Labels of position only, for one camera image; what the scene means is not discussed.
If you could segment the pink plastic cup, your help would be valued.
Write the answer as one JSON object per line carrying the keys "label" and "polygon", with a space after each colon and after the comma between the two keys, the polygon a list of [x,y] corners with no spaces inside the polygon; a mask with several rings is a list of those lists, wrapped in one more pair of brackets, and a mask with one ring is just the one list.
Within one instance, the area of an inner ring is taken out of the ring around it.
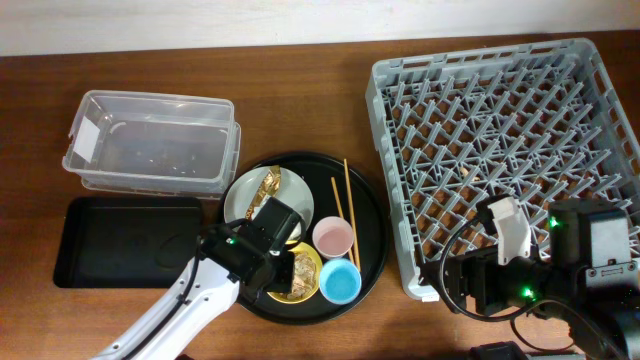
{"label": "pink plastic cup", "polygon": [[312,231],[312,243],[317,252],[326,259],[343,257],[349,245],[346,231],[337,216],[321,219]]}

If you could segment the light blue plastic cup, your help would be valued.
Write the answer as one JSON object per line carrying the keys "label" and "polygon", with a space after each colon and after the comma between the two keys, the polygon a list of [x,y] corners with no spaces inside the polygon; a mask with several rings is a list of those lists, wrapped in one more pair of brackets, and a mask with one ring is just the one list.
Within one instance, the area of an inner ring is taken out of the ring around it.
{"label": "light blue plastic cup", "polygon": [[362,279],[357,267],[348,259],[327,261],[319,275],[319,290],[324,298],[336,305],[346,305],[359,295]]}

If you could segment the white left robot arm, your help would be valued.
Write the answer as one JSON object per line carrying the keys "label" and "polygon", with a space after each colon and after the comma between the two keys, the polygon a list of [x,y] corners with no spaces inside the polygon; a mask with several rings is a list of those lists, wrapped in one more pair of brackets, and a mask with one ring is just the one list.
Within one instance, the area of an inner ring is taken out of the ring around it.
{"label": "white left robot arm", "polygon": [[174,359],[238,298],[291,289],[293,245],[305,225],[235,220],[205,228],[195,256],[169,290],[97,359]]}

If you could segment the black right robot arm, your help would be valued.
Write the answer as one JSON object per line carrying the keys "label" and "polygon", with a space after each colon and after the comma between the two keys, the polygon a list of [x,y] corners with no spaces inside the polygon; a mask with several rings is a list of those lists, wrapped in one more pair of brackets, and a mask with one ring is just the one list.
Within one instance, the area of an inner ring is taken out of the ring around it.
{"label": "black right robot arm", "polygon": [[544,261],[520,203],[509,195],[483,200],[439,259],[421,264],[420,280],[454,313],[487,323],[555,318],[592,358],[638,358],[639,278],[625,212],[606,200],[560,200],[548,224]]}

